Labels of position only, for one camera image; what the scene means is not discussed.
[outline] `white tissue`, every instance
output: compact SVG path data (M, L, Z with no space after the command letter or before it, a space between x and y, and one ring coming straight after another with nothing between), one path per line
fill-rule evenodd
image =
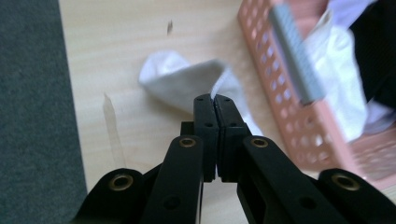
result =
M193 112L193 100L199 95L227 96L235 102L252 134L262 135L251 117L242 86L231 67L220 60L190 66L175 51L158 51L145 61L139 83L151 95L189 113Z
M326 92L325 100L345 140L350 142L359 138L367 109L355 60L353 34L333 25L332 12L328 9L304 44L319 83Z

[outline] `dark object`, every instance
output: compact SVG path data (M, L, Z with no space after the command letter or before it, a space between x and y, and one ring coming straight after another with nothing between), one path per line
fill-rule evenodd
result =
M161 166L104 176L72 223L199 223L214 165L223 182L238 183L249 223L396 223L396 206L360 177L301 173L273 141L250 134L227 97L197 97L194 122L181 130Z
M0 0L0 223L65 223L87 196L58 1Z
M396 1L372 3L350 29L367 101L396 108Z

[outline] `basket hole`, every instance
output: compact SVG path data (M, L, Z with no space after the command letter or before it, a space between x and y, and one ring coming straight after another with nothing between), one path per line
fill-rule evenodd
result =
M285 119L288 117L288 110L286 108L282 108L280 110L280 117L282 117L282 119Z
M256 52L259 52L262 49L262 42L258 42L256 45Z
M246 17L247 14L248 14L248 7L244 6L242 9L242 15L244 15L244 17Z
M271 82L271 90L276 90L276 81Z
M283 84L285 84L285 77L283 77L283 75L280 75L278 78L277 78L277 83L279 83L279 85L283 85Z
M283 91L283 97L285 97L285 100L289 100L291 98L289 89L286 89L285 91Z
M307 136L301 137L300 141L303 147L309 147L309 140Z
M262 63L267 62L267 56L265 54L262 55Z
M317 162L318 158L313 153L309 152L306 154L306 160L311 163L315 163L315 162Z
M254 28L253 31L251 32L251 38L256 39L256 36L257 36L257 30L256 28Z
M278 93L278 94L276 95L276 97L275 97L275 101L276 101L278 104L281 104L281 103L282 103L282 95Z
M250 27L252 23L252 19L250 17L247 18L247 27Z
M267 32L265 32L265 33L262 35L262 43L266 44L266 43L268 42L268 39L269 39L269 35L268 35Z
M274 68L275 71L277 71L277 69L279 69L279 62L277 60L274 60L273 68Z
M257 11L258 11L258 9L257 9L256 7L254 7L254 8L253 8L253 11L251 12L253 18L256 18L256 17L257 17Z
M312 137L312 142L314 143L315 147L320 147L323 145L323 138L320 134L316 134Z
M271 46L267 49L267 55L268 57L272 57L274 55L274 50Z
M264 12L262 13L262 16L263 16L265 19L267 19L267 17L268 17L268 11L269 11L269 8L266 7L266 8L264 9Z
M329 153L327 153L325 151L322 151L319 153L318 159L320 162L322 162L324 164L330 163L330 155L329 155Z
M260 31L262 29L262 20L258 20L256 24L257 30Z
M271 67L266 67L265 68L265 75L267 75L269 77L269 76L271 76L271 74L272 74Z
M332 137L329 134L326 134L326 136L324 136L324 142L327 144L331 144L332 143Z

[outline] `screw hole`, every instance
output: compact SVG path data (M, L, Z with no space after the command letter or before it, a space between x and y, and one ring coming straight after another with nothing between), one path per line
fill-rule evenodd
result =
M193 147L196 142L192 138L183 138L179 141L181 147Z
M255 147L268 147L268 142L260 138L253 138L250 143Z
M332 182L334 182L338 187L342 189L347 189L351 191L358 190L361 185L356 182L356 180L350 178L346 175L335 174L332 176Z
M108 187L114 191L122 191L131 187L133 183L134 179L130 175L115 175L108 183Z

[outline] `white fabric in basket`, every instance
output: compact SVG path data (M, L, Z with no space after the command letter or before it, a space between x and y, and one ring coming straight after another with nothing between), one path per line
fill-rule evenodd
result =
M375 0L330 0L327 8L333 12L333 23L349 28Z
M359 138L367 108L355 60L353 34L333 25L332 12L328 9L304 44L325 90L325 100L345 140L350 142Z
M146 59L139 83L164 103L189 113L193 112L193 100L199 95L210 93L212 99L216 94L227 96L235 102L251 133L262 135L251 117L242 86L231 67L220 60L190 66L175 51L158 51Z

